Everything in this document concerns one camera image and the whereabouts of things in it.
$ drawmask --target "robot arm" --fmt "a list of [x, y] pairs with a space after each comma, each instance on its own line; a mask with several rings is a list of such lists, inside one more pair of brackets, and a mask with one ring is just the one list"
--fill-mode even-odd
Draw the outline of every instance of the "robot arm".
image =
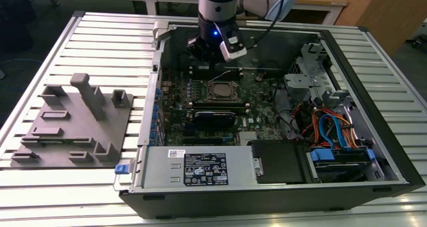
[[211, 66], [244, 56], [247, 46], [236, 24], [237, 6], [275, 23], [283, 20], [295, 1], [199, 0], [199, 34], [187, 46], [192, 55]]

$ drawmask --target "floor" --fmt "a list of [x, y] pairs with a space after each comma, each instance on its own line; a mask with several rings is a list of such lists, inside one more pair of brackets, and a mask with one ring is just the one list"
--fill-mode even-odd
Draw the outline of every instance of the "floor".
[[[142, 2], [125, 0], [58, 0], [57, 7], [52, 6], [49, 0], [30, 1], [36, 20], [26, 25], [26, 29], [33, 39], [33, 46], [21, 53], [0, 52], [0, 63], [14, 59], [42, 61], [76, 10], [120, 14], [146, 13]], [[158, 8], [161, 15], [197, 16], [195, 4], [183, 3], [179, 6], [175, 4], [167, 6], [161, 3]], [[427, 99], [427, 50], [415, 49], [411, 43], [405, 43], [392, 59], [419, 93]], [[40, 64], [36, 61], [25, 60], [0, 64], [0, 70], [5, 74], [5, 78], [0, 80], [0, 126], [9, 116], [38, 67]]]

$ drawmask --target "metal slotted surface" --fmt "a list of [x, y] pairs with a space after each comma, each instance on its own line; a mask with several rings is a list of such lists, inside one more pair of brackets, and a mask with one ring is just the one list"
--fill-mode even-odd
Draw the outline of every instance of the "metal slotted surface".
[[[101, 86], [102, 93], [120, 88], [134, 95], [126, 126], [121, 159], [136, 156], [137, 134], [144, 111], [146, 83], [154, 49], [153, 22], [195, 22], [193, 18], [154, 17], [129, 14], [85, 13], [68, 25], [72, 34], [61, 36], [33, 80], [34, 91], [24, 94], [1, 134], [0, 147], [0, 226], [387, 226], [420, 227], [427, 223], [427, 188], [396, 198], [381, 198], [348, 211], [260, 214], [216, 218], [145, 220], [121, 202], [117, 190], [130, 183], [130, 176], [116, 176], [112, 169], [10, 170], [10, 156], [44, 102], [37, 97], [45, 84], [65, 85], [68, 92], [73, 73], [88, 73], [89, 83]], [[267, 26], [252, 21], [248, 25]], [[320, 25], [280, 24], [283, 27], [324, 29]], [[427, 181], [427, 111], [425, 103], [412, 92], [407, 80], [387, 57], [355, 27], [327, 26], [348, 58], [361, 83], [396, 134], [413, 165]], [[332, 68], [337, 83], [344, 83]]]

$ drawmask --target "blue connector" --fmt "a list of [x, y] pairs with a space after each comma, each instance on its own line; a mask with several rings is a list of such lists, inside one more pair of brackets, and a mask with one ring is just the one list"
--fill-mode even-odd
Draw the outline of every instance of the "blue connector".
[[156, 100], [160, 99], [161, 93], [163, 93], [161, 89], [156, 88], [156, 89], [154, 89], [154, 99], [156, 99]]
[[113, 168], [113, 172], [116, 175], [128, 175], [129, 174], [129, 165], [128, 164], [117, 164]]
[[312, 161], [333, 161], [335, 157], [329, 148], [316, 148], [309, 152]]
[[365, 150], [365, 153], [367, 153], [367, 156], [368, 156], [368, 159], [372, 161], [375, 160], [375, 153], [373, 153], [373, 150], [371, 150], [369, 148]]

